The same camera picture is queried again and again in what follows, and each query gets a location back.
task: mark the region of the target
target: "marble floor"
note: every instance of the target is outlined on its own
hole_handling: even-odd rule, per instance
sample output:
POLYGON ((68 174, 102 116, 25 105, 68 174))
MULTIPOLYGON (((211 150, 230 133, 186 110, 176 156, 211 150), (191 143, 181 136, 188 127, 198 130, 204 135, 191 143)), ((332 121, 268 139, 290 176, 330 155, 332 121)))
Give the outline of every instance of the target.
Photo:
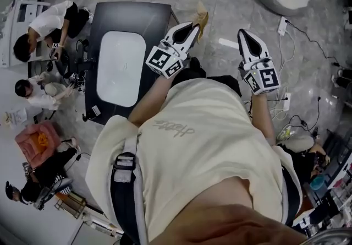
MULTIPOLYGON (((58 3, 63 0, 44 0, 58 3)), ((72 0, 79 6, 86 6, 93 12, 97 2, 106 1, 142 1, 170 4, 180 21, 192 18, 198 0, 72 0)), ((199 58, 208 75, 230 74, 238 79, 243 99, 250 99, 250 90, 238 76, 238 64, 241 60, 239 51, 224 47, 218 43, 220 37, 237 40, 240 28, 248 29, 258 35, 267 44, 269 52, 278 67, 280 49, 277 26, 280 17, 268 11, 258 0, 202 0, 209 12, 209 21, 200 44, 192 49, 192 55, 199 58)), ((300 15, 291 17, 290 21, 306 31, 311 39, 318 41, 327 56, 335 56, 344 65, 351 51, 350 34, 343 30, 343 0, 311 0, 309 7, 300 15)), ((323 137, 326 128, 334 129, 339 122, 342 103, 332 97, 334 93, 330 77, 336 72, 331 66, 331 59, 324 59, 316 44, 310 43, 306 36, 288 27, 295 43, 295 56, 287 62, 281 73, 281 81, 292 93, 290 110, 286 117, 280 113, 274 119, 275 129, 279 132, 293 115, 299 115, 309 127, 318 116, 317 98, 320 96, 320 117, 317 126, 323 137)), ((89 35, 90 27, 85 26, 78 38, 89 35)), ((68 47, 74 51, 75 40, 69 40, 68 47)), ((293 42, 285 35, 281 40, 282 58, 287 60, 293 53, 293 42)), ((66 137, 76 136, 80 140, 83 152, 91 153, 95 140, 103 126, 94 122, 83 122, 84 97, 76 94, 65 109, 61 109, 54 119, 62 127, 66 137)), ((74 189, 87 197, 94 204, 84 183, 84 174, 89 157, 81 159, 69 171, 74 177, 74 189)))

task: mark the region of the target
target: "buckle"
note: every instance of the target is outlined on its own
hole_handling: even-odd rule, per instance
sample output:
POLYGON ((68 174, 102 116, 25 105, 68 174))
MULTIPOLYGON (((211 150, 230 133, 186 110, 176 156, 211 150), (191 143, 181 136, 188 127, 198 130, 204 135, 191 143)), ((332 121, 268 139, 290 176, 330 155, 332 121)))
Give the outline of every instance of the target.
POLYGON ((116 170, 133 171, 136 168, 136 155, 124 152, 117 156, 114 167, 116 170))

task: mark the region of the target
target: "white shirt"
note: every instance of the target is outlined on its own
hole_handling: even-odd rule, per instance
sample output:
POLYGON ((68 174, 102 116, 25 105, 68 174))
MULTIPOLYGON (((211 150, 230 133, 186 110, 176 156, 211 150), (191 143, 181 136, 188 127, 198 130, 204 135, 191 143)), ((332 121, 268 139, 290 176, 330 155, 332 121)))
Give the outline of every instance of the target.
POLYGON ((114 116, 98 137, 86 182, 113 223, 111 165, 124 139, 137 133, 149 241, 191 200, 226 178, 248 179, 253 208, 277 221, 283 213, 282 164, 299 184, 290 156, 269 146, 234 91, 213 80, 188 80, 171 88, 161 111, 139 129, 114 116))
POLYGON ((47 95, 44 90, 40 88, 38 85, 38 78, 39 76, 34 76, 33 78, 28 79, 28 81, 33 86, 33 92, 27 98, 28 102, 32 106, 40 107, 43 109, 49 110, 58 110, 61 102, 57 101, 54 97, 47 95))
POLYGON ((29 24, 29 27, 34 29, 40 35, 37 39, 38 41, 43 40, 53 30, 62 28, 66 10, 71 7, 72 4, 72 1, 64 1, 62 3, 50 6, 29 24))

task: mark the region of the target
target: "electrical outlet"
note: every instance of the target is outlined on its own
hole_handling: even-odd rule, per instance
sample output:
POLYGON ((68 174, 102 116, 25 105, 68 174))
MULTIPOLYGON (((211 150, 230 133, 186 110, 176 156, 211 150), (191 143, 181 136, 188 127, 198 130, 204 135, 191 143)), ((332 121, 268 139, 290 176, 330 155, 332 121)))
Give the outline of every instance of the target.
POLYGON ((280 19, 280 23, 279 23, 279 27, 277 29, 277 32, 284 36, 285 35, 285 32, 286 32, 286 27, 287 27, 287 22, 286 22, 286 18, 284 16, 281 16, 281 19, 280 19))
POLYGON ((283 110, 288 111, 290 109, 291 93, 286 92, 284 98, 287 98, 287 100, 284 100, 283 110))

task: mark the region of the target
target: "black table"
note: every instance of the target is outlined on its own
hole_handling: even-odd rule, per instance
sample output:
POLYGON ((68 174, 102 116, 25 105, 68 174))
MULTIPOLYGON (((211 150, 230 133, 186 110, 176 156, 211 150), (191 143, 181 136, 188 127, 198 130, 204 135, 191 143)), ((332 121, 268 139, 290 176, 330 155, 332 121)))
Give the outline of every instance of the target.
POLYGON ((134 106, 123 107, 101 100, 97 94, 97 72, 100 45, 103 35, 109 31, 135 32, 146 43, 137 102, 148 92, 158 77, 146 64, 151 49, 165 37, 169 28, 178 24, 169 4, 146 2, 97 3, 89 37, 88 60, 95 62, 94 68, 86 72, 86 111, 97 106, 101 114, 92 121, 106 124, 114 115, 128 117, 134 106))

